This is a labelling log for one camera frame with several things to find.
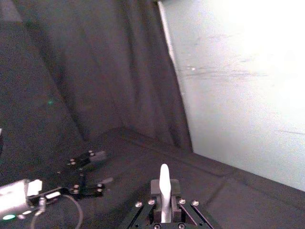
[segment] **white wall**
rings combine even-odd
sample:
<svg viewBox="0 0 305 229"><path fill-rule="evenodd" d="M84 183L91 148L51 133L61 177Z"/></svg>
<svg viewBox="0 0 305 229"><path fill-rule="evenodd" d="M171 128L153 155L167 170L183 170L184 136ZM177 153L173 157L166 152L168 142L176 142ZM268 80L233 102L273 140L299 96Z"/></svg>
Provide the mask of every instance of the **white wall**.
<svg viewBox="0 0 305 229"><path fill-rule="evenodd" d="M194 151L305 191L303 1L163 5Z"/></svg>

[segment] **curtain fold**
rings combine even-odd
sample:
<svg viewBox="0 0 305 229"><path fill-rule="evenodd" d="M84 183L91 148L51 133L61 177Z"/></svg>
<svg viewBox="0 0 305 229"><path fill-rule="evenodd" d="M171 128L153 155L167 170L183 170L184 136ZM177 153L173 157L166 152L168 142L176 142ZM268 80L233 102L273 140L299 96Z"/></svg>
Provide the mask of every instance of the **curtain fold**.
<svg viewBox="0 0 305 229"><path fill-rule="evenodd" d="M124 126L192 151L156 3L15 4L83 139Z"/></svg>

